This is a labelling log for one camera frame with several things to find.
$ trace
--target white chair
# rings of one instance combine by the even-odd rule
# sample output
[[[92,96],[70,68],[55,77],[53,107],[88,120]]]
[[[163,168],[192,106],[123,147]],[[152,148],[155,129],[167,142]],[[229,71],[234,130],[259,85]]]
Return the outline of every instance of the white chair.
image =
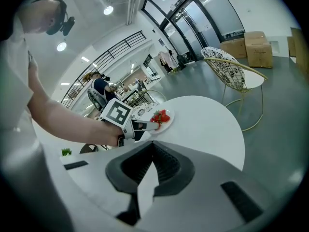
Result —
[[[264,101],[263,101],[262,84],[264,80],[267,80],[267,77],[248,66],[238,63],[238,61],[233,56],[231,56],[230,54],[221,49],[209,46],[202,49],[201,53],[204,56],[204,60],[217,74],[220,80],[225,84],[221,103],[223,104],[226,86],[235,89],[241,93],[241,99],[232,101],[228,105],[226,105],[227,107],[235,102],[241,101],[237,117],[241,113],[241,108],[244,102],[245,94],[255,87],[259,86],[261,87],[262,114],[260,115],[258,121],[253,126],[243,129],[242,131],[252,129],[260,122],[263,116]]]

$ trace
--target black shirt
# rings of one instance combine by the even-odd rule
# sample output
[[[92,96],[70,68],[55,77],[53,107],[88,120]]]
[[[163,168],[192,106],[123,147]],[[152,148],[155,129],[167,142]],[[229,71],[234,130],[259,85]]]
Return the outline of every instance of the black shirt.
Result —
[[[93,88],[99,92],[101,95],[104,95],[104,91],[105,91],[105,97],[107,99],[107,101],[109,102],[110,100],[112,100],[113,98],[117,98],[117,96],[114,93],[110,93],[107,92],[105,90],[105,87],[108,86],[108,83],[105,82],[103,79],[96,79],[93,82]]]

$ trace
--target metal railing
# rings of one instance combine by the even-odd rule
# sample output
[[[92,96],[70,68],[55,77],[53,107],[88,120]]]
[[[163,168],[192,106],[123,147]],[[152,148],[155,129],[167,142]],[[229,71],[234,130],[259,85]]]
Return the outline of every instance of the metal railing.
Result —
[[[85,88],[87,83],[91,81],[89,76],[86,76],[92,72],[100,72],[104,67],[106,67],[114,59],[118,58],[121,54],[145,41],[146,37],[143,35],[142,31],[136,32],[129,37],[126,37],[122,41],[118,42],[106,52],[101,54],[96,60],[94,60],[89,66],[76,78],[73,82],[65,96],[63,97],[61,104],[69,108],[72,102],[75,100],[77,95]]]

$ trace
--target plate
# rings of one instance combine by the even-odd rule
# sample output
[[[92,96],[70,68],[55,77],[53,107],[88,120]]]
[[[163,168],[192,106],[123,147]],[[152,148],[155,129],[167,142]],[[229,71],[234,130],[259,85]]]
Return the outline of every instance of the plate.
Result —
[[[158,134],[158,133],[165,131],[172,124],[174,117],[175,117],[175,112],[173,110],[169,109],[169,110],[166,110],[166,114],[170,117],[170,120],[168,122],[163,122],[160,129],[158,129],[158,130],[149,130],[148,132],[151,135]]]

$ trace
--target white shirt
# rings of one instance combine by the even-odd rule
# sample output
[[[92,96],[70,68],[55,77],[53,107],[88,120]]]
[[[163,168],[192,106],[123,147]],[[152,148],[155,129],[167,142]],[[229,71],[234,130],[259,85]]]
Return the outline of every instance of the white shirt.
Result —
[[[12,35],[0,42],[0,66],[0,129],[16,128],[20,120],[31,123],[27,108],[33,94],[28,87],[29,52],[17,16]]]

